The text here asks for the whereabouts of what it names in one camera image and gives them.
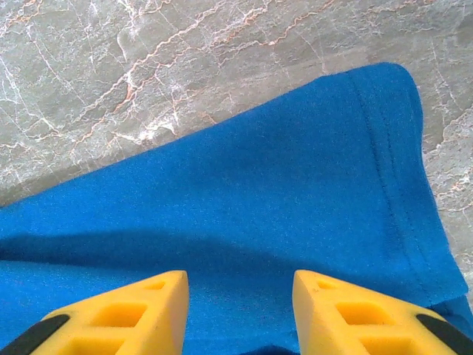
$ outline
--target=cutout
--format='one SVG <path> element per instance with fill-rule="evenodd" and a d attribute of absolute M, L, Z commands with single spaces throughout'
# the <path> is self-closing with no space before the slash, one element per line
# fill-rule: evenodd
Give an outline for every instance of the cutout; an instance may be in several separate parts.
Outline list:
<path fill-rule="evenodd" d="M 340 302 L 338 312 L 348 325 L 377 324 L 393 325 L 392 318 L 379 306 L 371 302 Z"/>
<path fill-rule="evenodd" d="M 363 338 L 361 343 L 370 355 L 423 355 L 409 338 Z"/>
<path fill-rule="evenodd" d="M 333 289 L 333 288 L 337 288 L 337 286 L 333 285 L 332 283 L 328 282 L 328 281 L 325 281 L 325 280 L 317 280 L 317 285 L 319 285 L 319 287 L 323 290 L 330 290 L 330 289 Z"/>
<path fill-rule="evenodd" d="M 160 290 L 164 287 L 166 283 L 161 281 L 160 283 L 155 283 L 154 285 L 146 286 L 147 290 Z"/>
<path fill-rule="evenodd" d="M 90 325 L 97 327 L 135 327 L 146 305 L 134 303 L 115 303 L 103 308 Z"/>
<path fill-rule="evenodd" d="M 120 339 L 74 339 L 59 355 L 115 355 L 123 343 Z"/>

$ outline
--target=yellow plastic part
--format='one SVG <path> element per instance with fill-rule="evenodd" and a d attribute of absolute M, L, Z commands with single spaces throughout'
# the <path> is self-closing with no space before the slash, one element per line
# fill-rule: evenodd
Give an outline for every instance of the yellow plastic part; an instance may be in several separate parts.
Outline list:
<path fill-rule="evenodd" d="M 298 270 L 293 309 L 301 355 L 455 355 L 415 318 L 426 308 Z"/>
<path fill-rule="evenodd" d="M 185 271 L 170 271 L 48 314 L 70 315 L 33 355 L 180 355 L 188 313 Z"/>

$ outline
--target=black rubber pad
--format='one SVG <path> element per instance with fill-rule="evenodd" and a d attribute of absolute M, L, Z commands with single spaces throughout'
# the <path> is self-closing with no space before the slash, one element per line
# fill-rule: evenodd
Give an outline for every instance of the black rubber pad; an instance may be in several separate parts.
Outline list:
<path fill-rule="evenodd" d="M 42 320 L 34 324 L 6 348 L 0 350 L 0 355 L 30 355 L 39 345 L 51 337 L 68 320 L 67 314 Z"/>
<path fill-rule="evenodd" d="M 443 320 L 418 314 L 417 319 L 438 339 L 458 355 L 473 355 L 473 342 L 453 325 Z"/>

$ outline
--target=marble surface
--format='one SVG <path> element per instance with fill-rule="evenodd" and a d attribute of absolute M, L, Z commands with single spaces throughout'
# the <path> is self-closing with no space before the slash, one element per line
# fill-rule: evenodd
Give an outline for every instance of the marble surface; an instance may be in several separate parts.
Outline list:
<path fill-rule="evenodd" d="M 0 205 L 379 61 L 473 285 L 473 0 L 0 0 Z"/>

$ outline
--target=blue fabric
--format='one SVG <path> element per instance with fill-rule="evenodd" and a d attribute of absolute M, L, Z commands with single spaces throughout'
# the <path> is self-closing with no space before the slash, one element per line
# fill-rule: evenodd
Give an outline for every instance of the blue fabric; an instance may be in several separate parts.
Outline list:
<path fill-rule="evenodd" d="M 184 354 L 298 351 L 298 268 L 472 336 L 421 136 L 409 73 L 377 64 L 3 208 L 0 347 L 52 309 L 171 269 L 190 279 Z"/>

